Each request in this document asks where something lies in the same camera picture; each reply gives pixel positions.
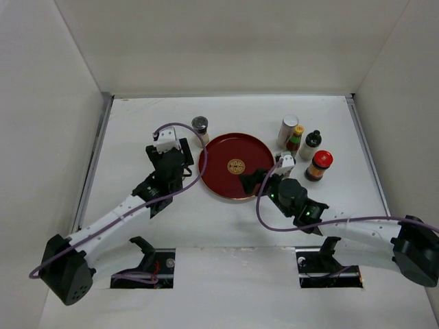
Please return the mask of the salt grinder black cap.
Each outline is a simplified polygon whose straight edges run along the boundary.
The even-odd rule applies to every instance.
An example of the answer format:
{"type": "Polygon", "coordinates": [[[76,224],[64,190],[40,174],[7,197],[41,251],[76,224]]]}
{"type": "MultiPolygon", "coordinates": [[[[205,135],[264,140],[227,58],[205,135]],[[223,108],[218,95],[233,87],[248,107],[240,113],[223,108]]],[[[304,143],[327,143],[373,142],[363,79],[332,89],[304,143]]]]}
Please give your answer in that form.
{"type": "Polygon", "coordinates": [[[197,116],[192,119],[191,124],[192,128],[202,137],[202,141],[195,137],[195,144],[202,148],[202,143],[206,145],[210,141],[209,133],[207,132],[209,121],[206,117],[197,116]]]}

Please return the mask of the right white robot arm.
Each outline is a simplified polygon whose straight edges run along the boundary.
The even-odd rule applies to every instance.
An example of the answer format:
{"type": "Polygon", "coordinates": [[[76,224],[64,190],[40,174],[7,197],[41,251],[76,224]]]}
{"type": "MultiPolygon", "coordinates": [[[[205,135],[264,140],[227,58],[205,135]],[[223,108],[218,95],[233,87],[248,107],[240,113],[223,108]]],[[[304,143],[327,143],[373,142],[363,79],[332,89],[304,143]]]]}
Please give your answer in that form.
{"type": "Polygon", "coordinates": [[[318,263],[326,271],[365,265],[400,273],[423,287],[438,284],[438,229],[414,216],[352,217],[309,198],[298,180],[274,170],[239,176],[245,193],[266,196],[293,226],[284,232],[323,236],[318,263]]]}

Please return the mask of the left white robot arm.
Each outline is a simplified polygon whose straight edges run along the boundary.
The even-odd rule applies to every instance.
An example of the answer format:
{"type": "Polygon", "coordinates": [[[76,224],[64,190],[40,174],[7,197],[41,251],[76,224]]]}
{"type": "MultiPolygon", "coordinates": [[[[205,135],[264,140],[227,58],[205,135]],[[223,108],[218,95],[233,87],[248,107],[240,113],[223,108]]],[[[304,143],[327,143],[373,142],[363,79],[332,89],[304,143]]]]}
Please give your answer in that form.
{"type": "Polygon", "coordinates": [[[193,156],[186,138],[158,138],[145,151],[154,170],[116,208],[86,228],[51,237],[41,264],[30,273],[41,279],[58,299],[70,306],[79,302],[102,278],[111,284],[133,281],[154,287],[159,282],[155,248],[145,240],[144,228],[187,190],[193,156]]]}

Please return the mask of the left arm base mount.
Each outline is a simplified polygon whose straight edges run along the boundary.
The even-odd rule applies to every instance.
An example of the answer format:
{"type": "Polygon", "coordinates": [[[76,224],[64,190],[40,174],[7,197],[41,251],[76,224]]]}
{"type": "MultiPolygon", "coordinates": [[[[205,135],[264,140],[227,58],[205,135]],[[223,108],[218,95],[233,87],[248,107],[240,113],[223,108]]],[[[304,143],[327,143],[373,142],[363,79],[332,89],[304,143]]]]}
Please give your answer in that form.
{"type": "Polygon", "coordinates": [[[142,237],[130,239],[142,252],[136,267],[117,272],[110,279],[111,289],[172,289],[176,265],[175,249],[156,249],[142,237]]]}

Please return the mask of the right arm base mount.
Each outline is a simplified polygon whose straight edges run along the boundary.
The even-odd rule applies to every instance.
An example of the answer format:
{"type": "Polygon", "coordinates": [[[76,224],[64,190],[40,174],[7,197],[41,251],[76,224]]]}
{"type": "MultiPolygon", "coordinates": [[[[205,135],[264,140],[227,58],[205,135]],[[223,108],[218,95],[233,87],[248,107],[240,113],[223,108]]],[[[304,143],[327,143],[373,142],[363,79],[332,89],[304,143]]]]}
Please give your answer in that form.
{"type": "Polygon", "coordinates": [[[363,288],[358,266],[341,265],[333,257],[340,238],[328,237],[318,246],[296,248],[302,289],[363,288]]]}

